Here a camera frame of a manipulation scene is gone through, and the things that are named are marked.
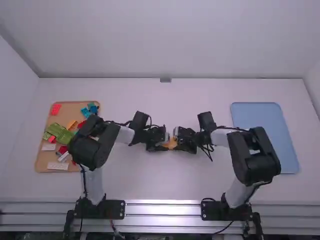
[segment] green lego plate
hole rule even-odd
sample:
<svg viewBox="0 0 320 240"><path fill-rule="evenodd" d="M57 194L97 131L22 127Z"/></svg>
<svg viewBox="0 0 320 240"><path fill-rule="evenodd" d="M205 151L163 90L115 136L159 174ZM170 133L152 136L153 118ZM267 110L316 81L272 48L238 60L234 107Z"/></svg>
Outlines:
<svg viewBox="0 0 320 240"><path fill-rule="evenodd" d="M48 126L45 131L55 137L58 137L63 130L66 130L66 128L55 122Z"/></svg>
<svg viewBox="0 0 320 240"><path fill-rule="evenodd" d="M73 132L63 129L60 135L56 138L56 141L63 145L67 145L70 142L70 140L73 138L73 136L74 136Z"/></svg>

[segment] lego brick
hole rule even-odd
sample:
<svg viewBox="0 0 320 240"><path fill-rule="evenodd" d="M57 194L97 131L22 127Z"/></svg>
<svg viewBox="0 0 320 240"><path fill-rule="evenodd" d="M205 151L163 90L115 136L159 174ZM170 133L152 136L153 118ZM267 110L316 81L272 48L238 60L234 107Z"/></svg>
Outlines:
<svg viewBox="0 0 320 240"><path fill-rule="evenodd" d="M59 158L58 158L58 162L63 163L67 160L67 157L69 156L69 152L66 151L64 154L62 154Z"/></svg>
<svg viewBox="0 0 320 240"><path fill-rule="evenodd" d="M52 123L50 126L48 126L45 131L48 132L49 134L58 137L62 130L65 130L63 126L60 126L58 123Z"/></svg>
<svg viewBox="0 0 320 240"><path fill-rule="evenodd" d="M68 170L69 163L48 162L47 169L50 170Z"/></svg>
<svg viewBox="0 0 320 240"><path fill-rule="evenodd" d="M78 124L78 127L77 127L77 128L78 128L78 129L82 128L82 126L85 124L85 122L86 122L86 120L80 122L80 123Z"/></svg>
<svg viewBox="0 0 320 240"><path fill-rule="evenodd" d="M41 151L54 151L54 150L56 150L56 145L52 143L44 143L41 148Z"/></svg>
<svg viewBox="0 0 320 240"><path fill-rule="evenodd" d="M56 142L56 137L55 136L51 136L48 138L49 143L54 144Z"/></svg>
<svg viewBox="0 0 320 240"><path fill-rule="evenodd" d="M70 140L73 138L73 136L74 136L73 132L63 129L59 134L59 136L56 138L56 141L63 145L67 145L70 142Z"/></svg>
<svg viewBox="0 0 320 240"><path fill-rule="evenodd" d="M78 125L78 122L76 120L72 120L68 123L68 125L66 126L66 129L67 130L75 129L77 125Z"/></svg>
<svg viewBox="0 0 320 240"><path fill-rule="evenodd" d="M43 139L44 140L48 140L50 137L51 137L52 135L50 134L50 133L48 133L48 132L44 132L44 134L43 134Z"/></svg>
<svg viewBox="0 0 320 240"><path fill-rule="evenodd" d="M81 109L81 113L83 114L83 116L87 119L91 113L89 112L88 108L84 107Z"/></svg>
<svg viewBox="0 0 320 240"><path fill-rule="evenodd" d="M51 108L51 115L58 115L61 104L53 104Z"/></svg>
<svg viewBox="0 0 320 240"><path fill-rule="evenodd" d="M98 114L98 107L97 106L91 106L89 108L89 111L93 114Z"/></svg>
<svg viewBox="0 0 320 240"><path fill-rule="evenodd" d="M94 102L89 102L88 103L88 109L90 109L91 107L96 106Z"/></svg>
<svg viewBox="0 0 320 240"><path fill-rule="evenodd" d="M58 150L59 153L64 154L67 151L67 146L61 146Z"/></svg>

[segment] white table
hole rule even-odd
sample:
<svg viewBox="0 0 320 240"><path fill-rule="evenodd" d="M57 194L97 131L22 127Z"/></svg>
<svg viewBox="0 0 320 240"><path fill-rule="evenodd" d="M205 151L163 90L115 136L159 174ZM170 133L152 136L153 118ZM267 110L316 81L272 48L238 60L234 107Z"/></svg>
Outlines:
<svg viewBox="0 0 320 240"><path fill-rule="evenodd" d="M211 111L232 126L233 102L276 102L290 131L300 172L280 175L252 199L270 234L320 234L320 122L301 79L43 79L0 178L2 231L61 231L65 213L81 194L80 175L36 173L34 162L50 106L55 101L96 100L105 120L126 122L136 110L152 122L199 129L197 114ZM228 149L216 147L213 163L202 153L145 151L116 144L103 166L108 199L123 199L128 232L213 233L225 222L200 218L202 198L220 199L234 179ZM85 220L84 231L110 231L106 220ZM240 233L235 222L226 233Z"/></svg>

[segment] white lego brick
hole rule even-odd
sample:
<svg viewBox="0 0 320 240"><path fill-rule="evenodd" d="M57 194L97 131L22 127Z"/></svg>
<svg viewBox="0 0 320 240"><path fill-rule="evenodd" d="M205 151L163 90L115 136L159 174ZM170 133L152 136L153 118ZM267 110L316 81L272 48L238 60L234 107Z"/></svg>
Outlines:
<svg viewBox="0 0 320 240"><path fill-rule="evenodd" d="M68 170L69 163L48 162L47 169L50 170Z"/></svg>

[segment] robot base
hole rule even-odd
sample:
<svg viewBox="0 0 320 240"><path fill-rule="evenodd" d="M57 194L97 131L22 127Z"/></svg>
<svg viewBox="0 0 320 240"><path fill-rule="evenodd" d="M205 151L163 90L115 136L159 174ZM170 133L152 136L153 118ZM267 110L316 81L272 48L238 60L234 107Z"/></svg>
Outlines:
<svg viewBox="0 0 320 240"><path fill-rule="evenodd" d="M125 207L124 200L106 200L106 195L98 205L93 205L88 198L83 197L75 203L74 217L76 219L122 220L125 218Z"/></svg>

